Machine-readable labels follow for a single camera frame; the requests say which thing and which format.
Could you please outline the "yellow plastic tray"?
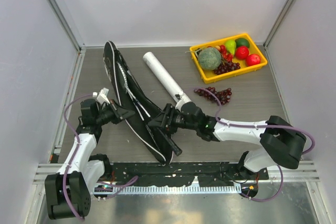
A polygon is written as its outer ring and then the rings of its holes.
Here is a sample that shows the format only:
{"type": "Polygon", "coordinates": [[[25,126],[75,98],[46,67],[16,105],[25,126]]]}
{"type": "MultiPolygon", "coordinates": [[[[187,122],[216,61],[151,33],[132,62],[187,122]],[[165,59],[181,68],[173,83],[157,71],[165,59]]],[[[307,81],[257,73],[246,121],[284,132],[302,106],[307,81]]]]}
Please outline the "yellow plastic tray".
{"type": "Polygon", "coordinates": [[[253,42],[253,40],[251,39],[251,37],[247,33],[223,38],[223,39],[220,39],[220,40],[207,42],[207,43],[200,44],[200,45],[191,46],[190,49],[189,49],[189,52],[191,53],[192,59],[195,62],[196,67],[197,67],[197,69],[198,69],[198,71],[199,71],[199,73],[200,73],[200,75],[201,75],[205,84],[209,84],[209,83],[212,83],[212,82],[224,80],[224,79],[227,79],[227,78],[230,78],[230,77],[235,77],[235,76],[238,76],[238,75],[241,75],[241,74],[244,74],[244,73],[256,71],[256,70],[259,70],[260,68],[262,68],[263,66],[267,65],[267,63],[268,63],[267,59],[264,57],[264,55],[261,53],[261,51],[257,48],[256,44],[253,42]],[[260,64],[249,67],[249,66],[246,65],[245,60],[237,59],[235,57],[235,54],[234,54],[232,62],[240,64],[240,69],[239,70],[235,70],[235,71],[225,73],[225,74],[216,75],[215,73],[213,73],[213,70],[204,70],[200,67],[200,65],[198,63],[197,56],[202,50],[204,50],[205,48],[208,48],[208,47],[215,47],[215,46],[224,45],[224,43],[227,40],[230,40],[230,39],[236,40],[237,38],[246,38],[249,41],[249,43],[250,43],[249,54],[250,55],[251,54],[260,55],[260,58],[261,58],[260,64]]]}

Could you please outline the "black racket bag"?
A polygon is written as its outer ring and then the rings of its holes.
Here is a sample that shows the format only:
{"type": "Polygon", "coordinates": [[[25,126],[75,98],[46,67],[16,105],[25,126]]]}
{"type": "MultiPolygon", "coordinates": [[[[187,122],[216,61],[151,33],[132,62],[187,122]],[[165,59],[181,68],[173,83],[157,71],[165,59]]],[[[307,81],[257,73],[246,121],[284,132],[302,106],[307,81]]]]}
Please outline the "black racket bag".
{"type": "Polygon", "coordinates": [[[174,157],[172,148],[157,128],[148,127],[148,122],[161,114],[162,110],[144,94],[112,41],[104,45],[103,62],[118,104],[135,112],[134,116],[125,121],[129,129],[158,162],[162,165],[170,164],[174,157]]]}

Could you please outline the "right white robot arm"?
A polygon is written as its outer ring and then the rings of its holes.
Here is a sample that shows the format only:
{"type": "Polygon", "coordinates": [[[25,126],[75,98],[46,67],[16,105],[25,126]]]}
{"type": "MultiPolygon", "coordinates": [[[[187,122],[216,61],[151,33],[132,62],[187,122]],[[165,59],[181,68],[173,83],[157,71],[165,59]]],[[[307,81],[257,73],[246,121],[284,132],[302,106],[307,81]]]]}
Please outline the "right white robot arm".
{"type": "Polygon", "coordinates": [[[179,109],[167,104],[148,126],[167,134],[175,133],[178,128],[194,130],[208,142],[238,141],[258,145],[258,149],[244,152],[237,164],[237,173],[244,179],[273,165],[297,169],[306,143],[306,137],[281,117],[272,115],[259,122],[229,121],[204,114],[193,102],[179,109]]]}

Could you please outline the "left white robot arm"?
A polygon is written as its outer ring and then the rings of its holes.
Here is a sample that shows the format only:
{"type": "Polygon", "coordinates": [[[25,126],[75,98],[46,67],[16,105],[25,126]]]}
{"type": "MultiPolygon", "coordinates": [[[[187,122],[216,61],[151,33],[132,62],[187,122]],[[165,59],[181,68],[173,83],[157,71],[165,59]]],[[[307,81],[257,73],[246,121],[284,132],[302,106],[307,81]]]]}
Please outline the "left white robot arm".
{"type": "Polygon", "coordinates": [[[99,102],[86,97],[80,103],[79,125],[72,128],[74,144],[54,174],[45,179],[48,217],[51,220],[78,218],[83,221],[91,207],[91,197],[98,180],[112,176],[106,155],[92,155],[106,124],[119,124],[135,112],[118,105],[114,100],[99,102]]]}

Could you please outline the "badminton racket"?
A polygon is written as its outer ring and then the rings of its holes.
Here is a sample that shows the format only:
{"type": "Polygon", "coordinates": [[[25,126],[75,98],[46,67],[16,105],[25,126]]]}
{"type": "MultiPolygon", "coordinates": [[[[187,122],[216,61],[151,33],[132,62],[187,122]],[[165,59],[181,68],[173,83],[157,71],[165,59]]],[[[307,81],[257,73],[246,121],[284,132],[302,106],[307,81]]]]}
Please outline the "badminton racket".
{"type": "Polygon", "coordinates": [[[176,155],[179,156],[182,153],[182,150],[175,144],[175,142],[166,136],[166,134],[164,134],[160,128],[158,127],[149,127],[148,122],[149,119],[151,119],[151,115],[149,114],[149,112],[144,108],[144,106],[141,104],[141,102],[136,98],[136,96],[133,94],[133,92],[131,91],[131,89],[129,88],[128,85],[128,80],[127,80],[127,73],[125,72],[125,70],[123,69],[123,67],[121,66],[120,63],[117,63],[118,67],[123,75],[123,79],[124,79],[124,87],[125,87],[125,91],[126,93],[130,96],[135,108],[137,109],[140,118],[142,119],[142,121],[145,124],[145,127],[147,129],[147,131],[149,132],[149,134],[152,136],[154,143],[156,144],[156,141],[154,139],[154,135],[153,132],[157,131],[162,137],[163,139],[168,143],[168,145],[170,146],[170,148],[172,149],[172,152],[176,155]]]}

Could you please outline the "white shuttlecock tube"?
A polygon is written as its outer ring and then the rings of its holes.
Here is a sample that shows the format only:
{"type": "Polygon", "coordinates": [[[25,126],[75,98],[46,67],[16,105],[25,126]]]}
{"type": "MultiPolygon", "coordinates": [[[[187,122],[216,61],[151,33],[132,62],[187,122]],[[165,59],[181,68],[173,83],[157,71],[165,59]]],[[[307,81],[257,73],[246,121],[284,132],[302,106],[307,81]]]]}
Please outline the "white shuttlecock tube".
{"type": "Polygon", "coordinates": [[[173,77],[168,73],[168,71],[159,62],[156,56],[152,52],[147,52],[143,56],[144,62],[151,69],[157,79],[161,82],[163,87],[169,95],[177,102],[176,94],[184,92],[183,89],[178,85],[178,83],[173,79],[173,77]]]}

